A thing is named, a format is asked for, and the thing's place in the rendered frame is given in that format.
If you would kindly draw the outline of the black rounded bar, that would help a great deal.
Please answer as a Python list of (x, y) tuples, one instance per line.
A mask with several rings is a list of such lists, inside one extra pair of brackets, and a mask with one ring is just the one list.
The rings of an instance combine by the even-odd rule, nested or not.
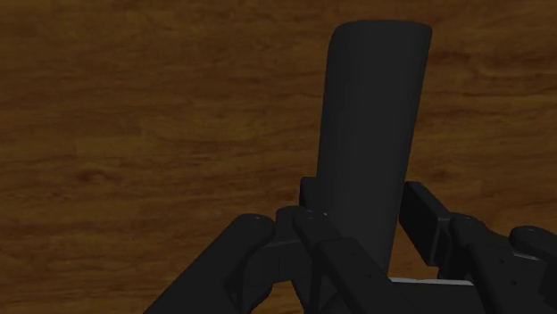
[(432, 29), (350, 21), (329, 41), (316, 177), (318, 205), (383, 271), (420, 105)]

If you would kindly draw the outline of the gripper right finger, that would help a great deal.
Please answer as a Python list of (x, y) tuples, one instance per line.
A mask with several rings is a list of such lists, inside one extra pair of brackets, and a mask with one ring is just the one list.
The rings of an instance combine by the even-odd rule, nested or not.
[(406, 182), (399, 222), (443, 279), (469, 280), (486, 314), (557, 314), (557, 234), (519, 226), (500, 235), (450, 212), (420, 182)]

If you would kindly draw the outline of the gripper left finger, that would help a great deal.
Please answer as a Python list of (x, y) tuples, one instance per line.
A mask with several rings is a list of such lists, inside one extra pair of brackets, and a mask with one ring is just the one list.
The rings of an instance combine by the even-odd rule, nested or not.
[(289, 281), (304, 314), (418, 314), (395, 283), (315, 208), (316, 178), (275, 219), (236, 217), (143, 314), (252, 314)]

